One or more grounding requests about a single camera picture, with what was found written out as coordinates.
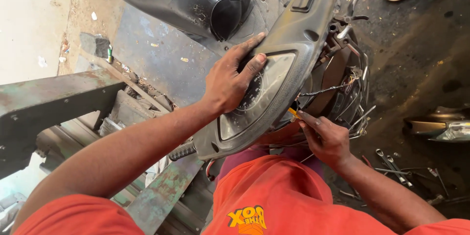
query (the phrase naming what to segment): man's right hand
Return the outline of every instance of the man's right hand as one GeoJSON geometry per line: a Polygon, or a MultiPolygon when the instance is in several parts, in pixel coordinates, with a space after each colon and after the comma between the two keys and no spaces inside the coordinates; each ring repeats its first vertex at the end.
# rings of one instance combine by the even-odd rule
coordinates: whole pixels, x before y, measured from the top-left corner
{"type": "Polygon", "coordinates": [[[314,118],[299,110],[297,114],[310,150],[333,170],[340,170],[354,158],[349,151],[349,130],[325,117],[314,118]]]}

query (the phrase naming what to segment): finger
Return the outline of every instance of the finger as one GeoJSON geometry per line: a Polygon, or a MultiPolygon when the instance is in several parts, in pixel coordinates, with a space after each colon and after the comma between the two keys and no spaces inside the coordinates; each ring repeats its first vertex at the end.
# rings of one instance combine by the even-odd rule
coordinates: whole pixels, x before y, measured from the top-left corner
{"type": "Polygon", "coordinates": [[[255,57],[250,59],[250,61],[245,65],[245,68],[243,68],[242,72],[237,76],[238,82],[246,84],[246,87],[248,88],[248,84],[263,68],[264,64],[266,64],[266,54],[260,53],[255,55],[255,57]]]}
{"type": "Polygon", "coordinates": [[[318,138],[317,134],[315,133],[315,130],[309,125],[307,125],[304,121],[299,121],[298,124],[304,131],[305,138],[307,139],[310,149],[315,150],[321,148],[321,139],[318,138]]]}
{"type": "Polygon", "coordinates": [[[266,37],[264,32],[252,37],[251,39],[238,44],[232,52],[232,58],[237,62],[240,62],[245,56],[256,46],[258,46],[261,41],[266,37]]]}
{"type": "Polygon", "coordinates": [[[322,120],[312,117],[311,115],[303,112],[302,110],[297,111],[297,115],[305,121],[309,126],[311,126],[322,138],[331,139],[334,135],[332,135],[331,126],[322,122],[322,120]]]}

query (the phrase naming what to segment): scooter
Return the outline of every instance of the scooter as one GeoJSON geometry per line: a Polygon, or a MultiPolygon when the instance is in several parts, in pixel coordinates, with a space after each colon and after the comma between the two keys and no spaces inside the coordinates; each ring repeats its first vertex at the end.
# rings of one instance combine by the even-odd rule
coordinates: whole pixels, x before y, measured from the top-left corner
{"type": "Polygon", "coordinates": [[[307,147],[296,112],[325,116],[349,129],[350,139],[366,134],[370,72],[350,25],[358,0],[337,15],[339,0],[125,0],[178,28],[223,56],[253,35],[267,37],[241,63],[265,53],[267,63],[252,80],[234,111],[221,115],[176,148],[177,160],[197,152],[211,160],[252,145],[262,148],[307,147]]]}

